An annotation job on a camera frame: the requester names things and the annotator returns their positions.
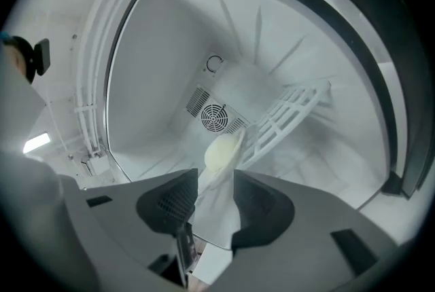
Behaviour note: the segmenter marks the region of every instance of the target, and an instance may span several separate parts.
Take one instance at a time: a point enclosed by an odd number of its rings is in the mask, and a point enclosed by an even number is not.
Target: circular fan
[[[220,132],[228,124],[228,114],[225,111],[225,105],[208,105],[201,112],[201,122],[204,127],[211,132]]]

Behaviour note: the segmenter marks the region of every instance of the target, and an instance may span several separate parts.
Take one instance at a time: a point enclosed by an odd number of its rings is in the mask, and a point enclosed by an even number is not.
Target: vent
[[[201,122],[211,132],[221,132],[228,125],[228,114],[225,105],[208,105],[201,112]]]
[[[236,131],[238,131],[240,128],[246,128],[246,123],[241,120],[240,118],[236,118],[236,120],[231,123],[228,130],[226,131],[227,134],[234,134]]]
[[[186,110],[192,116],[196,117],[209,97],[209,93],[207,93],[201,87],[197,87],[186,106]]]

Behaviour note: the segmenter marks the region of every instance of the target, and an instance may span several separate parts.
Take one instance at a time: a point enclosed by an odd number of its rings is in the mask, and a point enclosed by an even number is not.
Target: light fixture
[[[45,133],[27,141],[26,145],[24,145],[24,149],[22,150],[22,152],[23,153],[30,152],[30,151],[37,149],[38,147],[41,147],[42,145],[45,145],[46,143],[49,143],[49,142],[50,142],[50,137],[45,132]]]

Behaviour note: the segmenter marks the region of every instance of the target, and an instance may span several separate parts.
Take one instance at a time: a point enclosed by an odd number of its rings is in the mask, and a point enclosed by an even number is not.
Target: fan grille
[[[204,127],[211,132],[220,132],[228,124],[228,114],[225,105],[208,105],[201,112],[201,122]]]

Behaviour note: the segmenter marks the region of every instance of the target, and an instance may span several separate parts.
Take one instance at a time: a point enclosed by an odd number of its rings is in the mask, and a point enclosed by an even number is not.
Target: cream-colored object
[[[231,161],[238,142],[237,135],[222,134],[218,136],[205,152],[204,162],[207,169],[216,172],[225,167]]]

